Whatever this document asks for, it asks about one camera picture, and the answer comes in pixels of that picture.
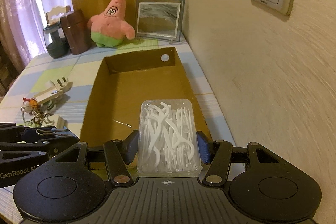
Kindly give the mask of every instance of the table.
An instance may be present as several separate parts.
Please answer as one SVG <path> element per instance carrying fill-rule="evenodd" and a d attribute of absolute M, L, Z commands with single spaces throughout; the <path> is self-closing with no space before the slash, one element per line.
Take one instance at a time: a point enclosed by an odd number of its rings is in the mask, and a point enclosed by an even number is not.
<path fill-rule="evenodd" d="M 65 94 L 68 97 L 67 101 L 59 105 L 55 113 L 65 119 L 66 126 L 80 137 L 86 105 L 101 60 L 105 56 L 124 52 L 171 46 L 176 48 L 183 63 L 212 138 L 223 139 L 235 145 L 216 97 L 184 37 L 181 42 L 175 44 L 157 39 L 135 39 L 116 48 L 92 47 L 80 55 L 69 54 L 59 59 L 53 59 L 47 53 L 36 56 L 0 103 L 0 122 L 23 124 L 20 110 L 22 98 L 30 98 L 35 93 L 43 91 L 45 83 L 49 80 L 56 81 L 65 77 L 73 82 L 73 86 Z M 230 177 L 244 171 L 242 164 L 232 165 Z M 14 186 L 0 189 L 0 215 L 8 223 L 19 223 L 22 218 L 13 201 L 13 188 Z"/>

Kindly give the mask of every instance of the plastic container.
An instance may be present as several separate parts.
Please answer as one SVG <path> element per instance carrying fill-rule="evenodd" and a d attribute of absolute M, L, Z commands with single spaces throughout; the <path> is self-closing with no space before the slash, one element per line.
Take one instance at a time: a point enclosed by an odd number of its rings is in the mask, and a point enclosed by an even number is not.
<path fill-rule="evenodd" d="M 189 100 L 147 100 L 142 103 L 137 168 L 139 176 L 143 177 L 199 175 L 202 163 Z"/>

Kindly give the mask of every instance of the plush toy's arm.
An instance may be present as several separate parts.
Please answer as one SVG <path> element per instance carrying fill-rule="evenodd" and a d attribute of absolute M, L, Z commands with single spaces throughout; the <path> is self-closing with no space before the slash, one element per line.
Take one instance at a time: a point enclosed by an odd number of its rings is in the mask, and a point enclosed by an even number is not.
<path fill-rule="evenodd" d="M 87 22 L 87 24 L 86 24 L 86 26 L 87 26 L 88 29 L 91 28 L 92 23 L 93 23 L 98 17 L 99 17 L 99 15 L 94 15 L 93 17 L 91 17 L 91 18 L 88 20 L 88 22 Z"/>
<path fill-rule="evenodd" d="M 133 27 L 129 23 L 127 23 L 125 21 L 122 21 L 121 25 L 120 25 L 120 28 L 121 28 L 121 32 L 126 35 L 128 40 L 134 39 L 135 30 L 133 29 Z"/>

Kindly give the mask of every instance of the black circular disc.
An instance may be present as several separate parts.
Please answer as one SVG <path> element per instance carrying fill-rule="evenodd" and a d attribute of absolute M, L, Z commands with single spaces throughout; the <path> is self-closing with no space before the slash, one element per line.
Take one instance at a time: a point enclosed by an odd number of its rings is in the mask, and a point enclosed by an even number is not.
<path fill-rule="evenodd" d="M 294 222 L 314 215 L 318 184 L 300 170 L 248 170 L 230 184 L 230 196 L 242 212 L 263 222 Z"/>
<path fill-rule="evenodd" d="M 105 183 L 76 165 L 43 165 L 24 176 L 14 189 L 15 204 L 38 222 L 67 222 L 89 214 L 105 197 Z"/>

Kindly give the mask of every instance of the photo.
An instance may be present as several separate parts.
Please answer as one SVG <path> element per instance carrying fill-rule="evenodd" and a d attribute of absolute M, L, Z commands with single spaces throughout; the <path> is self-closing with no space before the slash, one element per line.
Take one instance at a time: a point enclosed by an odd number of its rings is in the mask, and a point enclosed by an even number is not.
<path fill-rule="evenodd" d="M 140 34 L 176 37 L 181 3 L 141 2 L 137 30 Z"/>

